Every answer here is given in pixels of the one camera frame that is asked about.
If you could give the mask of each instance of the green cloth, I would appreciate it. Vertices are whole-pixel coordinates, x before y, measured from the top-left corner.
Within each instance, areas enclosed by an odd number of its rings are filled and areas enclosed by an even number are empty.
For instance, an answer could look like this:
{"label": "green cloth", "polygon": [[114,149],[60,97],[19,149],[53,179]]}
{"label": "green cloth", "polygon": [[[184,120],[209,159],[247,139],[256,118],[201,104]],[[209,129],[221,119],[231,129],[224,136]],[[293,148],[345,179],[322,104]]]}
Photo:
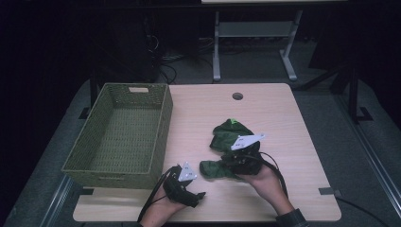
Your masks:
{"label": "green cloth", "polygon": [[[210,148],[223,152],[224,154],[230,154],[233,152],[231,146],[239,135],[253,135],[253,132],[232,118],[227,119],[223,124],[215,127],[213,129],[213,134],[215,136],[210,144]],[[240,179],[230,169],[225,167],[221,160],[201,161],[200,173],[206,179],[223,177]]]}
{"label": "green cloth", "polygon": [[215,136],[210,144],[210,148],[229,153],[231,152],[231,146],[239,135],[253,135],[253,132],[238,121],[227,119],[223,124],[213,129],[213,134]]}

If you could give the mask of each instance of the woven basket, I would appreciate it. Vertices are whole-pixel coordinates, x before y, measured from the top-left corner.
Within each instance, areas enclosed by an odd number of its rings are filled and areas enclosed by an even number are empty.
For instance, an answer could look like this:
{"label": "woven basket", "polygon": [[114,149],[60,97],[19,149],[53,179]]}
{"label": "woven basket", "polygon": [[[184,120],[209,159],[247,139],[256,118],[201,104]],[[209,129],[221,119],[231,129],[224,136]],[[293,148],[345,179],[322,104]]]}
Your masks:
{"label": "woven basket", "polygon": [[165,84],[106,83],[62,171],[84,186],[153,188],[172,107]]}

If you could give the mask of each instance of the table leg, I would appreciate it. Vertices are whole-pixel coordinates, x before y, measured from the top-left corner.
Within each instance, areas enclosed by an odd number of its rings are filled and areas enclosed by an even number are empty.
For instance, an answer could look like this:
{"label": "table leg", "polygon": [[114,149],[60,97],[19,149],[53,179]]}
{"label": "table leg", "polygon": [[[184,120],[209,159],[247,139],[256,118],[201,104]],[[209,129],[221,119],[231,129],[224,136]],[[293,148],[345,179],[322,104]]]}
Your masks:
{"label": "table leg", "polygon": [[288,36],[288,44],[285,49],[280,50],[280,56],[283,60],[284,66],[286,67],[286,71],[289,77],[289,80],[295,81],[297,80],[297,76],[295,75],[294,68],[292,67],[291,61],[289,60],[289,51],[291,50],[292,44],[294,43],[295,35],[297,34],[297,29],[301,21],[303,11],[298,10],[295,16],[295,20],[292,23],[291,31]]}

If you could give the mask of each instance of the black wrist strap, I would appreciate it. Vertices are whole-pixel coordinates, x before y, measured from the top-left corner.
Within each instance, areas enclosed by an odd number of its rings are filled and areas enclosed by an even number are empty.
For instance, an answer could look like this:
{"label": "black wrist strap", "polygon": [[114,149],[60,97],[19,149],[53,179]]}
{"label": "black wrist strap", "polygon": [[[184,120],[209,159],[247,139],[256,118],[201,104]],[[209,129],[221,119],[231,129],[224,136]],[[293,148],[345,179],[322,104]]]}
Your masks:
{"label": "black wrist strap", "polygon": [[139,222],[136,222],[133,226],[134,226],[134,227],[144,227],[144,226],[141,225],[141,223],[139,223]]}
{"label": "black wrist strap", "polygon": [[288,227],[288,226],[307,226],[307,222],[302,215],[300,209],[293,210],[287,214],[279,216],[276,218],[277,223],[281,227]]}

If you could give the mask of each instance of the light wood desk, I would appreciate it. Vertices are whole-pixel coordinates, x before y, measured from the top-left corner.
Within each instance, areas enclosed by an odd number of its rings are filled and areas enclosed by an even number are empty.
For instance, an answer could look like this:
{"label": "light wood desk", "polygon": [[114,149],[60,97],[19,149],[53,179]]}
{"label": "light wood desk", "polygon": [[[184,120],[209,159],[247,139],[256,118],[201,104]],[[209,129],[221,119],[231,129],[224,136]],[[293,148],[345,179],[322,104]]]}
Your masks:
{"label": "light wood desk", "polygon": [[[333,195],[294,96],[286,84],[211,84],[170,86],[174,107],[166,146],[164,171],[189,162],[199,173],[199,163],[219,160],[209,148],[212,130],[235,118],[254,133],[264,132],[260,151],[277,162],[286,180],[291,202],[307,220],[340,219]],[[241,93],[242,100],[234,100]],[[171,221],[273,221],[276,214],[247,183],[205,180],[198,174],[187,190],[206,192],[196,208],[187,207]],[[95,188],[81,195],[74,213],[77,221],[134,221],[149,190]]]}

